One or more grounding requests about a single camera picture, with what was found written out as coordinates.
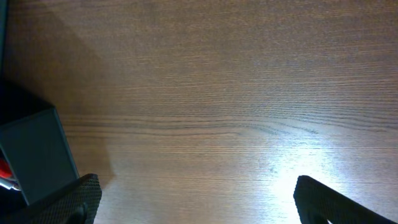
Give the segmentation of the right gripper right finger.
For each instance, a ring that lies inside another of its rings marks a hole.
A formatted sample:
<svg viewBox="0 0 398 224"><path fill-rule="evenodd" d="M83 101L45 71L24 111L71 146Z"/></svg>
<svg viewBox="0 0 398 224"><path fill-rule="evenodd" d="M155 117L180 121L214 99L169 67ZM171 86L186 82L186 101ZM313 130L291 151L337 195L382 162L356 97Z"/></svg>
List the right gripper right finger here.
<svg viewBox="0 0 398 224"><path fill-rule="evenodd" d="M307 175L298 176L294 200L302 224L396 224Z"/></svg>

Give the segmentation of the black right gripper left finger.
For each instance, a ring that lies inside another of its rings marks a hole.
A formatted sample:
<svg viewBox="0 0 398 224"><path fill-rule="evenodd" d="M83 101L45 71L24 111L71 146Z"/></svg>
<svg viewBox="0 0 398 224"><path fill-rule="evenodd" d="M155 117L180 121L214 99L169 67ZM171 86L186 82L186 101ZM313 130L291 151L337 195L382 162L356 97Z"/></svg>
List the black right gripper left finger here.
<svg viewBox="0 0 398 224"><path fill-rule="evenodd" d="M102 189L96 174L86 174L32 205L1 217L5 224L93 224Z"/></svg>

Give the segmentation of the black box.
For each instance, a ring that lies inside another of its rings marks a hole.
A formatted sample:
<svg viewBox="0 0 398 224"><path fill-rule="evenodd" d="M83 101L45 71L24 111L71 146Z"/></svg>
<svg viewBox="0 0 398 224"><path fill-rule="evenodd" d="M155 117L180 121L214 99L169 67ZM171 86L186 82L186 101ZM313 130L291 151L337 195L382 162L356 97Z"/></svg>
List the black box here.
<svg viewBox="0 0 398 224"><path fill-rule="evenodd" d="M42 200L78 178L56 110L76 37L41 1L1 2L1 159L15 186L1 208Z"/></svg>

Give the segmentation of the red handled cutting pliers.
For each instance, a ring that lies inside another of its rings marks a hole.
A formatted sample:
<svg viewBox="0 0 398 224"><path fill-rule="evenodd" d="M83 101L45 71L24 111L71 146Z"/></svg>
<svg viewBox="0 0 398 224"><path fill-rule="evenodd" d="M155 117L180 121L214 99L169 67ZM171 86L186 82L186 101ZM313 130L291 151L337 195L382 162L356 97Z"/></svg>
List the red handled cutting pliers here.
<svg viewBox="0 0 398 224"><path fill-rule="evenodd" d="M0 177L4 179L9 179L13 176L9 164L4 158L0 158Z"/></svg>

